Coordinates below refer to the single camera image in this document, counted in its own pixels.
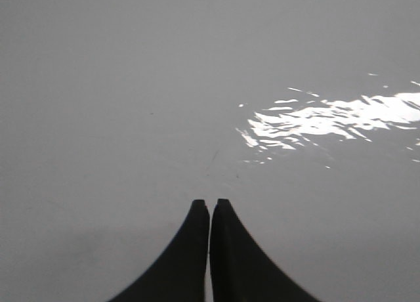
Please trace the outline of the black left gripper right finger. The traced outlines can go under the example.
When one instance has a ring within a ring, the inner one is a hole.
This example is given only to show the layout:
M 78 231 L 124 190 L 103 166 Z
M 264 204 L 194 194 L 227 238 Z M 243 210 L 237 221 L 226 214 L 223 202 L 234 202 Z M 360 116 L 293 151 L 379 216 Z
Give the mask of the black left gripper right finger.
M 209 261 L 214 301 L 316 301 L 279 269 L 219 199 L 211 223 Z

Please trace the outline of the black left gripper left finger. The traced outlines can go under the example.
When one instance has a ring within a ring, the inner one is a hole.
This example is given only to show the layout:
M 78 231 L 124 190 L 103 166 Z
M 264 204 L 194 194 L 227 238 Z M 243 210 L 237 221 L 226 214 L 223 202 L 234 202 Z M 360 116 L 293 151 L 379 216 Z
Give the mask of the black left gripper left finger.
M 209 212 L 194 200 L 178 232 L 153 264 L 112 301 L 204 301 Z

